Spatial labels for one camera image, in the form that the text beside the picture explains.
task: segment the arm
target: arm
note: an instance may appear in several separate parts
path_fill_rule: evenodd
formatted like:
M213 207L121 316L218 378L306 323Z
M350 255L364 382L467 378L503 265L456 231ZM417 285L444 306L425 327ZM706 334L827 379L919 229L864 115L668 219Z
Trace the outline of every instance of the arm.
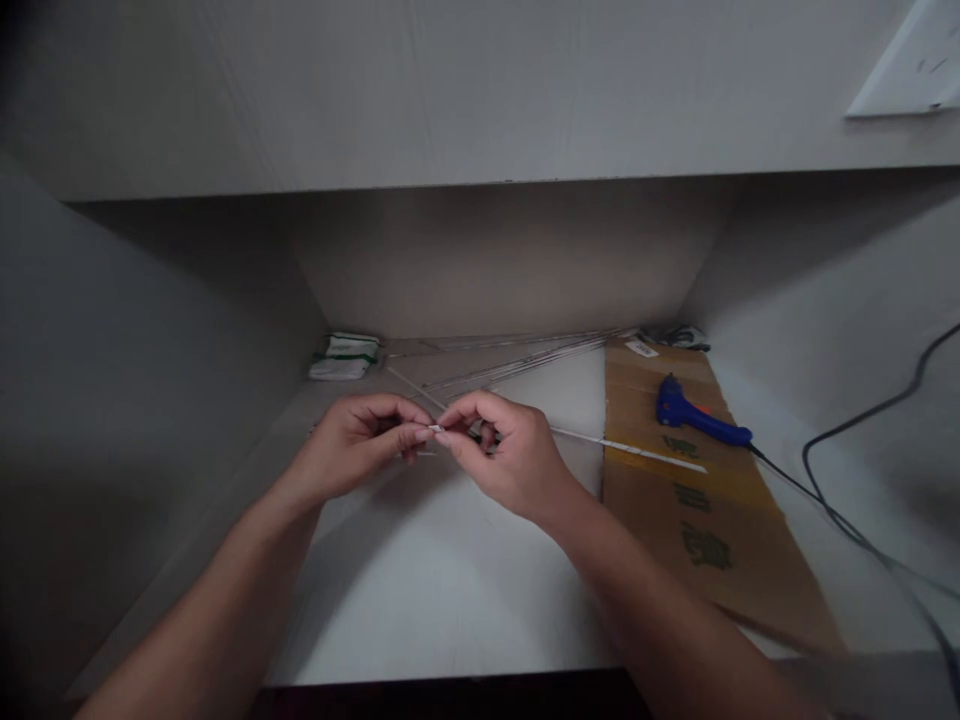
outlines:
M482 447L464 434L478 419ZM539 525L590 590L657 717L823 718L712 605L674 579L570 474L543 413L471 393L436 436L487 495ZM502 441L487 455L499 432Z
M267 671L324 503L433 435L396 395L345 398L203 575L81 708L89 718L241 717Z

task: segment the white shelf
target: white shelf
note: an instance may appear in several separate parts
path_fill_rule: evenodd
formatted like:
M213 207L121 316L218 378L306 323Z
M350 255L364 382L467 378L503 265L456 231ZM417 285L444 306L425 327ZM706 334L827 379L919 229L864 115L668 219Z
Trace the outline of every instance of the white shelf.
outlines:
M812 433L712 356L728 403L776 460L796 454ZM422 381L443 358L404 358ZM601 435L605 415L602 350L567 358L496 388L536 405L551 422ZM305 384L251 453L192 537L124 617L73 684L91 692L202 571L229 527L286 467L310 427L344 392L404 392L388 373L353 383ZM574 474L591 491L601 479L602 450L557 438ZM818 458L827 492L874 541L910 562L909 528L871 491L869 478L826 449ZM884 571L834 532L811 503L767 475L798 544L820 579L851 650L930 649L926 629ZM861 523L865 515L868 522ZM928 549L927 572L946 572ZM936 567L929 567L933 562ZM956 641L960 613L925 593ZM768 656L791 650L752 633ZM610 667L617 660L563 553L535 526L484 496L442 452L415 468L397 462L361 490L331 502L301 573L288 628L268 677L271 685L545 672Z

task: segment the black cable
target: black cable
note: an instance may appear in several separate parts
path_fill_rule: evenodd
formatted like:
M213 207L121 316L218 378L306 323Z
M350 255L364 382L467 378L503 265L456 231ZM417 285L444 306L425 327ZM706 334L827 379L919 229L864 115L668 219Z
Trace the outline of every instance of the black cable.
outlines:
M894 582L897 583L900 590L907 597L910 603L914 606L916 611L923 618L924 622L927 625L927 628L930 630L931 635L937 642L937 646L940 649L940 653L943 656L944 665L947 670L947 677L950 681L950 690L953 693L954 705L957 708L957 714L960 715L960 661L957 660L957 653L953 646L950 644L950 640L947 638L946 634L943 632L943 628L937 623L936 618L930 614L930 611L927 607L920 601L920 598L917 597L916 593L913 591L913 588L910 587L909 583L904 582L903 579L894 572L897 568L906 570L907 572L913 574L916 577L928 582L933 587L945 592L951 597L957 599L958 593L952 588L948 588L941 583L938 583L930 578L927 578L920 573L916 572L912 568L908 567L904 563L896 560L886 553L881 552L871 543L867 538L861 533L849 520L847 520L843 515L837 512L833 506L827 502L826 496L823 494L823 490L820 487L820 484L817 482L816 478L813 475L813 470L810 468L810 450L817 444L839 435L840 433L849 430L855 425L859 425L864 420L877 415L878 413L887 410L888 408L897 405L898 403L903 402L920 389L920 386L923 384L923 378L927 371L927 364L930 362L930 358L933 353L939 348L944 342L949 340L953 335L960 332L960 323L957 323L949 330L937 337L932 343L930 343L926 350L920 355L920 358L917 360L916 368L913 372L913 379L910 381L910 384L902 391L894 395L893 397L884 400L883 402L874 405L868 410L856 415L855 417L847 420L844 423L837 425L832 430L827 430L825 433L817 435L815 438L807 442L803 446L802 458L803 458L803 467L807 471L807 477L810 478L810 485L813 486L813 492L805 488L799 482L794 480L792 477L787 475L783 470L777 467L766 455L764 455L760 450L754 447L752 444L748 446L751 452L753 452L759 459L767 463L771 468L773 468L777 473L783 476L791 484L799 488L801 491L812 497L816 502L818 502L823 509L826 511L827 516L833 521L833 523L846 535L850 540L855 542L860 547L864 548L871 555L873 555L877 561L886 568L887 572L890 573L890 577L893 578Z
M762 460L765 464L769 465L772 470L775 470L784 480L786 480L786 481L789 482L791 485L793 485L794 487L796 487L797 490L799 490L799 491L802 492L804 495L806 495L807 497L809 497L809 498L810 498L811 500L813 500L815 503L817 503L817 504L819 504L819 505L821 505L821 506L824 505L823 501L821 501L820 498L817 497L816 493L808 490L808 489L805 488L803 485L801 485L799 482L797 482L797 481L794 480L792 477L790 477L789 475L787 475L787 473L785 473L776 463L774 463L770 458L768 458L766 455L764 455L762 452L760 452L760 450L757 449L756 446L754 446L753 444L750 444L750 445L747 446L747 448L748 448L754 455L756 455L760 460ZM856 543L856 544L859 545L860 547L864 547L864 549L866 549L865 546L864 546L864 544L863 544L863 540L862 540L863 535L862 535L862 534L860 533L860 531L856 528L856 526L854 526L853 523L851 523L849 520L847 520L843 515L841 515L839 512L837 512L834 508L831 507L830 509L834 511L836 517L843 523L842 526L839 526L839 529L843 532L843 534L846 535L851 541L853 541L854 543ZM907 564L904 563L904 562L901 562L900 560L897 560L895 557L891 557L890 555L887 555L886 553L883 553L883 555L884 555L884 557L886 558L886 561L887 561L888 563L890 563L891 565L895 565L895 566L896 566L897 568L899 568L900 570L903 570L904 572L909 573L910 575L912 575L913 577L917 578L918 580L923 581L924 583L926 583L927 585L929 585L929 586L932 587L933 589L935 589L935 590L937 590L938 592L940 592L940 593L946 595L947 597L949 597L951 600L955 600L956 602L960 602L960 592L954 590L954 589L953 589L952 587L950 587L949 585L944 585L944 584L941 583L940 581L934 580L933 578L931 578L931 577L929 577L929 576L927 576L927 575L924 575L924 574L921 573L921 572L918 572L918 571L914 570L912 567L910 567L909 565L907 565Z

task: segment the glue gun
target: glue gun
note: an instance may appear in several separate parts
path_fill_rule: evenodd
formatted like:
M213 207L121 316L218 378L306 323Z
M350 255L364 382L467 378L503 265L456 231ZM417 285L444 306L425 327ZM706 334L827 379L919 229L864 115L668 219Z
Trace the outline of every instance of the glue gun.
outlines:
M736 447L746 447L753 440L753 433L747 428L728 425L690 404L690 401L683 397L683 386L673 373L667 375L660 384L657 395L657 422L670 427L689 425L722 443Z

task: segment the brown cardboard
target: brown cardboard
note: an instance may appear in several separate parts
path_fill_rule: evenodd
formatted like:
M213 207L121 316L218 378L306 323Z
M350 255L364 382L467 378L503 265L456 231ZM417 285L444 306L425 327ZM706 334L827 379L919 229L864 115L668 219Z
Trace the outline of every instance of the brown cardboard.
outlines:
M702 465L707 474L607 448L603 503L657 559L738 621L804 650L846 653L820 586L753 456L656 421L668 373L684 396L734 422L704 353L607 345L607 439Z

